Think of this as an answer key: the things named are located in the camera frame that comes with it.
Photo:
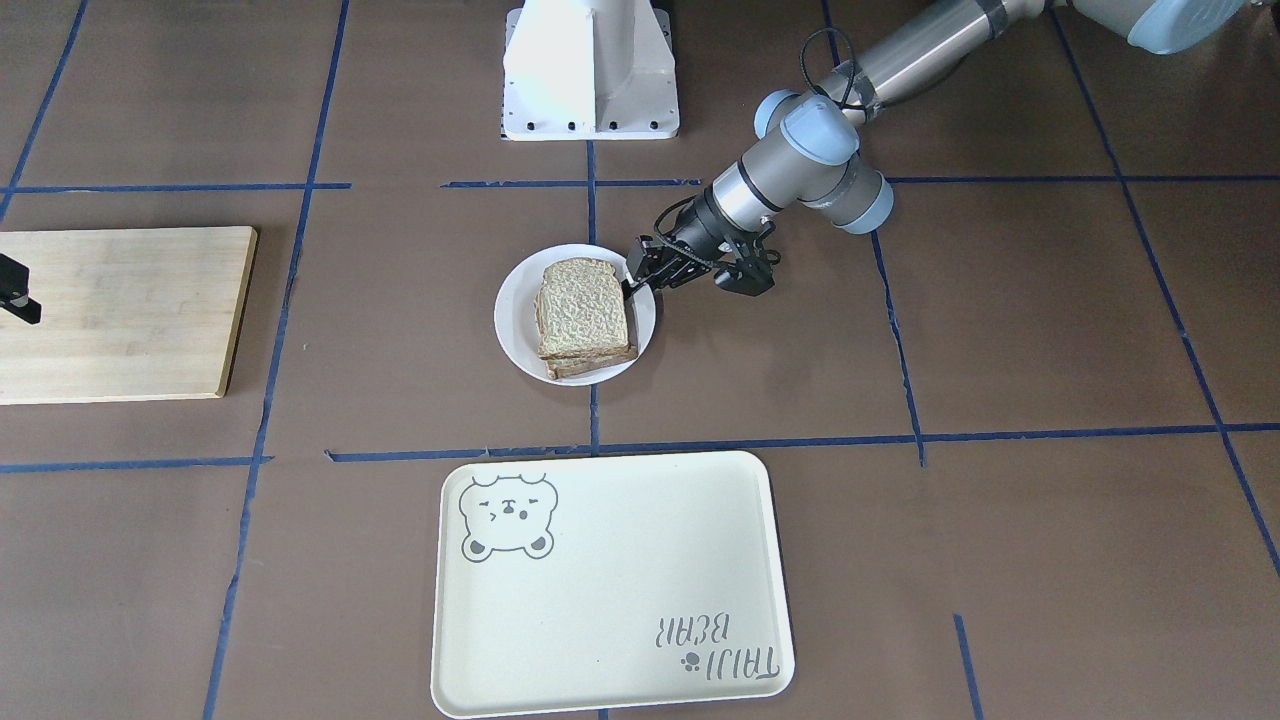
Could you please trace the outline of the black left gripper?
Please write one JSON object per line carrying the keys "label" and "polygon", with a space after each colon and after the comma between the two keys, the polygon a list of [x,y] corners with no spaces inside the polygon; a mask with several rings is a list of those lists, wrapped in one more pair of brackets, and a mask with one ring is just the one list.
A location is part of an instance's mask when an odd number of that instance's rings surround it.
{"label": "black left gripper", "polygon": [[765,247],[774,231],[764,219],[759,231],[736,227],[709,190],[668,206],[649,234],[640,234],[626,259],[622,296],[676,288],[710,274],[721,290],[758,296],[774,286],[781,255]]}

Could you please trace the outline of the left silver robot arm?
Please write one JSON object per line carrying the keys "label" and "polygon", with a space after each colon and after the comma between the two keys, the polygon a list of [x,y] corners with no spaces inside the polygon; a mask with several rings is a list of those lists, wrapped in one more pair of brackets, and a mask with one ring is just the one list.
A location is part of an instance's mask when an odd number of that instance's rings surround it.
{"label": "left silver robot arm", "polygon": [[699,193],[667,208],[628,252],[625,296],[712,275],[724,291],[758,296],[774,283],[767,246],[774,218],[800,204],[850,234],[878,229],[893,208],[884,176],[860,156],[859,129],[924,94],[979,46],[1050,1],[934,1],[864,53],[851,53],[804,90],[762,100],[755,143]]}

